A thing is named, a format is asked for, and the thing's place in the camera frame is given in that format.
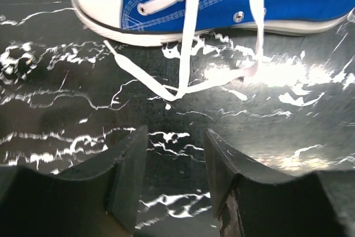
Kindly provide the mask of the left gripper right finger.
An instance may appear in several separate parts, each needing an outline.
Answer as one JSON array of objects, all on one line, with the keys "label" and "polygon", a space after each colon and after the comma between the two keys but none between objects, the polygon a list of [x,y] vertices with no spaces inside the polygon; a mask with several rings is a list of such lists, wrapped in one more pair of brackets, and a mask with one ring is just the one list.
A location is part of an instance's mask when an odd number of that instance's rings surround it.
[{"label": "left gripper right finger", "polygon": [[212,129],[204,135],[207,179],[221,236],[353,236],[354,171],[298,177],[253,160]]}]

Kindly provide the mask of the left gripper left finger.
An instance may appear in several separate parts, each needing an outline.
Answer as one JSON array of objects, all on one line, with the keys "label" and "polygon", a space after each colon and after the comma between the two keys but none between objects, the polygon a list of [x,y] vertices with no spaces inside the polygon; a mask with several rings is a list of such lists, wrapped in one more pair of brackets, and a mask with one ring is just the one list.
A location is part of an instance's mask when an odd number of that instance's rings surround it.
[{"label": "left gripper left finger", "polygon": [[148,128],[59,174],[1,167],[2,236],[133,236]]}]

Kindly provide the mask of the blue canvas sneaker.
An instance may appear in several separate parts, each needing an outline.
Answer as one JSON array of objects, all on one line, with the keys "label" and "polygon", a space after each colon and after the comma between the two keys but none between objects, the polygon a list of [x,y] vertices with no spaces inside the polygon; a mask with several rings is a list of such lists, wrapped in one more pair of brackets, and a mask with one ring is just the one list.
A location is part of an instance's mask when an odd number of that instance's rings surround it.
[{"label": "blue canvas sneaker", "polygon": [[[95,33],[133,46],[154,47],[182,38],[183,26],[201,33],[255,29],[253,0],[72,0],[78,18]],[[354,8],[354,0],[264,0],[265,31],[324,32]]]}]

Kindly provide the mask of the white shoelace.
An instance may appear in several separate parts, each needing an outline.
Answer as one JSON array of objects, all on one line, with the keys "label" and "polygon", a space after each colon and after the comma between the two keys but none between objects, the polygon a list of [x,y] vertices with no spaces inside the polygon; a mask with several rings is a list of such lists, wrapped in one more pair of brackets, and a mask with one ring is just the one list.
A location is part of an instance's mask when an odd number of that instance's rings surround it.
[{"label": "white shoelace", "polygon": [[207,80],[192,87],[188,86],[190,76],[190,56],[191,46],[195,35],[197,11],[199,7],[199,0],[186,0],[185,4],[185,18],[184,26],[182,30],[182,46],[180,54],[179,65],[179,87],[176,89],[176,95],[172,95],[166,86],[160,84],[146,71],[142,70],[136,64],[134,64],[127,57],[118,54],[111,46],[108,40],[104,41],[106,47],[113,53],[114,59],[120,68],[129,72],[136,79],[141,81],[155,94],[166,99],[168,101],[175,101],[181,99],[185,94],[191,92],[198,92],[200,90],[209,89],[218,85],[222,85],[230,82],[234,78],[238,77],[250,77],[253,76],[258,70],[258,64],[263,57],[263,41],[264,41],[264,0],[249,0],[250,10],[257,27],[257,39],[255,45],[255,58],[256,63],[244,70],[237,69],[234,74],[231,74],[229,78],[221,78],[220,83],[217,84],[213,81]]}]

